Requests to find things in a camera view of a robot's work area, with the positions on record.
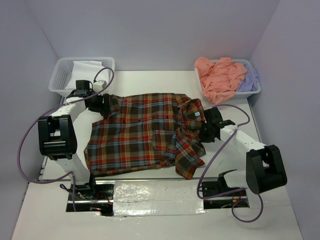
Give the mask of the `plaid flannel long sleeve shirt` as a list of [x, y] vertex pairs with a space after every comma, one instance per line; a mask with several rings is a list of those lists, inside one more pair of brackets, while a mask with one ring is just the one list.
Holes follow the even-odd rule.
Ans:
[[204, 165], [205, 122], [198, 98], [178, 93], [106, 94], [102, 120], [92, 124], [84, 159], [95, 176], [174, 167], [189, 180]]

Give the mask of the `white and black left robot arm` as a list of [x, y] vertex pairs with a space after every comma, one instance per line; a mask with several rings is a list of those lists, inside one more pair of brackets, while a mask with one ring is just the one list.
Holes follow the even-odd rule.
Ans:
[[77, 154], [74, 122], [85, 110], [98, 112], [102, 109], [102, 92], [110, 84], [104, 80], [93, 84], [88, 80], [77, 80], [76, 89], [64, 103], [53, 113], [46, 113], [37, 120], [40, 153], [58, 164], [75, 184], [75, 190], [86, 199], [93, 199], [98, 194], [98, 186]]

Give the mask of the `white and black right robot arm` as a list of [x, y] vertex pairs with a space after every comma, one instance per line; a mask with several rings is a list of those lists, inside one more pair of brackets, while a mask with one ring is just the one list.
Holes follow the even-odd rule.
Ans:
[[288, 178], [280, 149], [274, 144], [266, 145], [259, 142], [239, 130], [241, 126], [251, 121], [249, 114], [243, 109], [231, 104], [222, 106], [236, 108], [246, 116], [247, 120], [239, 124], [235, 124], [230, 119], [224, 120], [217, 106], [204, 111], [205, 121], [201, 124], [200, 141], [213, 143], [215, 139], [218, 139], [223, 144], [202, 172], [197, 184], [197, 194], [200, 194], [203, 179], [211, 164], [227, 145], [230, 145], [241, 156], [245, 156], [245, 181], [252, 193], [259, 195], [285, 186]]

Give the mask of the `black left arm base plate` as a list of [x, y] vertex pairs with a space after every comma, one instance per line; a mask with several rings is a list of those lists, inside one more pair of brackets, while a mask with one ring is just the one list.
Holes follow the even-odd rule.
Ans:
[[92, 179], [84, 189], [73, 184], [67, 187], [62, 183], [59, 187], [68, 193], [67, 212], [97, 212], [105, 217], [114, 215], [114, 183]]

